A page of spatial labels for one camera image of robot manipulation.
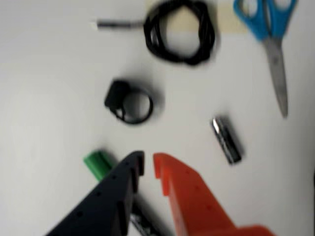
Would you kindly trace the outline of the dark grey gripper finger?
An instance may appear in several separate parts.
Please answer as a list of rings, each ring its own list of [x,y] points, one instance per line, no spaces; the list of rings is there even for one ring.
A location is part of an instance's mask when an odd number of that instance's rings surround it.
[[[49,236],[126,236],[145,154],[126,156],[51,231]]]

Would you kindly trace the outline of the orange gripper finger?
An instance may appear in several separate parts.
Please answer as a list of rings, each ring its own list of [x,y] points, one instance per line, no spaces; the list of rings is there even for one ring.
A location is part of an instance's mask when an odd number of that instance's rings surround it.
[[[156,178],[169,198],[178,236],[271,236],[260,225],[237,227],[201,175],[166,153],[153,155]]]

